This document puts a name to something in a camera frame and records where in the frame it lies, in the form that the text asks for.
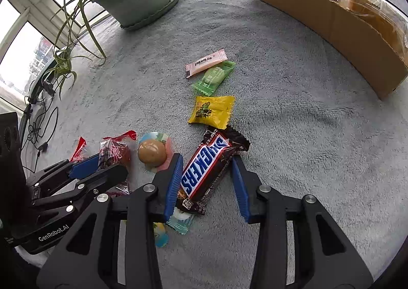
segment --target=cardboard box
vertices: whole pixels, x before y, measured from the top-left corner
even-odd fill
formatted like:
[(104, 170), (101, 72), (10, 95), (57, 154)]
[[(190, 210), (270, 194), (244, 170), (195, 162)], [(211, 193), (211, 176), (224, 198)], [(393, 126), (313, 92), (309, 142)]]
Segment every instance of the cardboard box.
[(368, 23), (336, 0), (261, 0), (304, 23), (342, 53), (380, 99), (407, 77), (403, 60)]

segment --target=triangular cutout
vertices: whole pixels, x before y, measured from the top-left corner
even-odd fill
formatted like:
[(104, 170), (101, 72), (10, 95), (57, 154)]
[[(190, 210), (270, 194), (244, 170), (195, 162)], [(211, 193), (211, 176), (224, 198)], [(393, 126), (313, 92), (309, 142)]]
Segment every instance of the triangular cutout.
[(325, 256), (333, 254), (340, 254), (346, 251), (340, 239), (336, 236), (334, 231), (328, 225), (322, 215), (316, 216), (317, 227), (319, 228), (320, 241), (322, 242), (322, 249)]
[(92, 213), (67, 245), (67, 251), (86, 256), (91, 247), (96, 214)]

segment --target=metal screw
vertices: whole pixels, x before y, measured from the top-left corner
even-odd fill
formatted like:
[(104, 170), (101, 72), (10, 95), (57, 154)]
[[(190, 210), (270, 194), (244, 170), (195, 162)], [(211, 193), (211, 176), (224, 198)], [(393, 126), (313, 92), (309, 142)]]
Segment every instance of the metal screw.
[(109, 199), (109, 196), (106, 193), (101, 193), (96, 199), (97, 201), (103, 203)]
[(144, 187), (143, 187), (143, 190), (145, 191), (145, 192), (153, 192), (154, 191), (154, 189), (156, 189), (156, 187), (153, 185), (153, 184), (146, 184)]
[(306, 195), (305, 196), (305, 201), (310, 203), (310, 204), (314, 204), (314, 203), (316, 203), (317, 199), (313, 195)]
[(272, 190), (272, 188), (266, 184), (260, 185), (259, 190), (262, 192), (269, 192)]

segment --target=fuzzy gray fabric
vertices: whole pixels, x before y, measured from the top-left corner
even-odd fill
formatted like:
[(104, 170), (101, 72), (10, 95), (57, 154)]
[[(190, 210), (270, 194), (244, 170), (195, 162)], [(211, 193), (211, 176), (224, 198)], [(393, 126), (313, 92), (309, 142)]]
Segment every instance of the fuzzy gray fabric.
[[(408, 231), (407, 83), (380, 101), (330, 44), (258, 0), (180, 0), (142, 30), (109, 18), (94, 31), (108, 59), (74, 62), (78, 80), (56, 101), (38, 169), (70, 157), (79, 136), (96, 153), (101, 137), (129, 129), (167, 132), (186, 163), (205, 127), (187, 123), (201, 75), (187, 80), (184, 65), (224, 48), (237, 66), (215, 96), (236, 97), (230, 123), (252, 141), (247, 169), (282, 194), (317, 196), (374, 277), (389, 264)], [(133, 189), (153, 177), (136, 158)], [(258, 229), (239, 215), (226, 174), (186, 235), (168, 228), (157, 249), (163, 287), (249, 288)]]

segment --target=round brown ball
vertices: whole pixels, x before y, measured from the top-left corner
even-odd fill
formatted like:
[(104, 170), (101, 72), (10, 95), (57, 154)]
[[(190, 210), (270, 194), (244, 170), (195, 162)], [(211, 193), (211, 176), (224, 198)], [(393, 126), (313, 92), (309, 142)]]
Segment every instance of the round brown ball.
[(147, 139), (139, 144), (137, 155), (142, 163), (157, 167), (166, 161), (166, 148), (164, 144), (155, 139)]

